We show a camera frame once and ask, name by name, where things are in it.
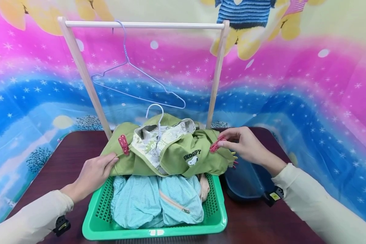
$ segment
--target pink clothespin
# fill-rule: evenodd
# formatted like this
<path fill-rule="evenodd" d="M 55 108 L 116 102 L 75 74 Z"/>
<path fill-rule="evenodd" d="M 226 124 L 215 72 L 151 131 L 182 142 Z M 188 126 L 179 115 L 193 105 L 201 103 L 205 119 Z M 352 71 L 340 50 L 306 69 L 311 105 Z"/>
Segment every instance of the pink clothespin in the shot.
<path fill-rule="evenodd" d="M 218 143 L 219 141 L 226 141 L 226 139 L 225 139 L 225 137 L 224 137 L 224 136 L 222 136 L 222 137 L 220 137 L 216 142 L 214 142 L 214 143 L 213 143 L 213 145 L 212 145 L 212 146 L 210 146 L 210 152 L 211 152 L 211 153 L 213 153 L 213 152 L 215 152 L 215 151 L 217 151 L 217 150 L 219 149 L 219 146 L 217 145 L 217 143 Z"/>
<path fill-rule="evenodd" d="M 121 135 L 118 138 L 118 142 L 119 142 L 119 145 L 121 145 L 121 147 L 122 147 L 123 153 L 125 155 L 129 155 L 129 146 L 127 144 L 126 136 L 125 135 Z"/>

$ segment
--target light blue clothing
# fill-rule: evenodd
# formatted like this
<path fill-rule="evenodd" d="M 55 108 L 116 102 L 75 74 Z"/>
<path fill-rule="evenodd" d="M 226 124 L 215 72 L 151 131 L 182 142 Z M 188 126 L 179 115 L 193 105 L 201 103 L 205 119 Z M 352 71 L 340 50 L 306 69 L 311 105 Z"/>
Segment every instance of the light blue clothing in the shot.
<path fill-rule="evenodd" d="M 117 176 L 113 185 L 111 215 L 126 229 L 203 222 L 201 185 L 196 176 L 132 175 L 127 181 Z"/>
<path fill-rule="evenodd" d="M 201 185 L 194 175 L 158 177 L 160 201 L 166 226 L 180 223 L 196 224 L 203 221 Z"/>
<path fill-rule="evenodd" d="M 117 224 L 126 229 L 138 229 L 161 215 L 156 176 L 132 175 L 122 188 L 121 178 L 117 176 L 114 180 L 114 196 L 111 200 L 111 205 L 114 205 L 111 214 Z"/>

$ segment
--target white hanger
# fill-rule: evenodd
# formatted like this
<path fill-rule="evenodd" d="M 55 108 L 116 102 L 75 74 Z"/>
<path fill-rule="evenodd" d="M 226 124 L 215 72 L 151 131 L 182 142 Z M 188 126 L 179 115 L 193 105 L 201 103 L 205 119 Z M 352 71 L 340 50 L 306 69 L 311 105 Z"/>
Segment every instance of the white hanger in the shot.
<path fill-rule="evenodd" d="M 157 126 L 158 126 L 158 130 L 159 130 L 159 136 L 157 137 L 157 143 L 160 141 L 160 139 L 161 139 L 161 125 L 160 125 L 160 123 L 161 123 L 161 120 L 163 119 L 163 116 L 164 116 L 164 109 L 163 109 L 163 107 L 162 106 L 160 106 L 159 104 L 157 104 L 157 103 L 153 103 L 153 104 L 151 104 L 150 106 L 148 106 L 148 110 L 146 111 L 146 116 L 145 116 L 145 118 L 148 118 L 148 113 L 149 113 L 149 109 L 151 108 L 151 106 L 159 106 L 160 108 L 161 108 L 161 117 L 160 117 L 160 119 L 159 119 L 159 122 L 158 122 L 158 124 L 157 124 Z"/>

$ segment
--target dark red table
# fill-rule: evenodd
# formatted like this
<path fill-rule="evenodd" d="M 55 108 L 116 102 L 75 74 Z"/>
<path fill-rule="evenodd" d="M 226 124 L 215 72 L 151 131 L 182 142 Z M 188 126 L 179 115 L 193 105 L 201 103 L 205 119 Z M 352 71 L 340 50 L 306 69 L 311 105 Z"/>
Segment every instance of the dark red table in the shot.
<path fill-rule="evenodd" d="M 269 131 L 260 128 L 253 128 L 252 130 L 270 151 L 288 161 L 288 157 Z M 68 183 L 74 182 L 85 160 L 99 156 L 106 143 L 107 138 L 103 131 L 76 131 L 66 136 L 26 193 L 24 193 L 24 196 L 15 206 L 10 216 L 45 193 L 60 189 Z M 88 210 L 90 197 L 88 196 L 88 198 L 78 203 L 73 211 L 67 214 L 67 218 L 72 223 L 70 231 L 59 238 L 51 233 L 42 243 L 91 243 L 81 233 L 81 226 Z M 225 190 L 224 197 L 228 224 L 222 233 L 205 236 L 134 239 L 100 243 L 323 243 L 283 201 L 278 201 L 270 208 L 262 201 L 244 204 L 235 203 L 230 200 Z"/>

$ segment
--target green jacket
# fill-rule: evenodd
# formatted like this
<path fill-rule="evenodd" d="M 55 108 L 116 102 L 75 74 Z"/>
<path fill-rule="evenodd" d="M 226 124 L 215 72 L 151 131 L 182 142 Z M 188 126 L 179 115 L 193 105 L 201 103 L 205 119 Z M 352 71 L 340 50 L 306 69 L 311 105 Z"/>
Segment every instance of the green jacket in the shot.
<path fill-rule="evenodd" d="M 227 167 L 232 167 L 234 157 L 225 148 L 209 151 L 217 141 L 218 131 L 196 129 L 194 121 L 178 119 L 164 114 L 161 120 L 163 133 L 157 142 L 157 123 L 161 115 L 154 116 L 142 127 L 132 123 L 122 123 L 114 130 L 111 139 L 101 155 L 115 152 L 118 163 L 110 175 L 183 175 L 191 177 L 207 172 L 221 175 Z M 122 151 L 118 138 L 124 134 L 129 144 L 129 155 Z"/>

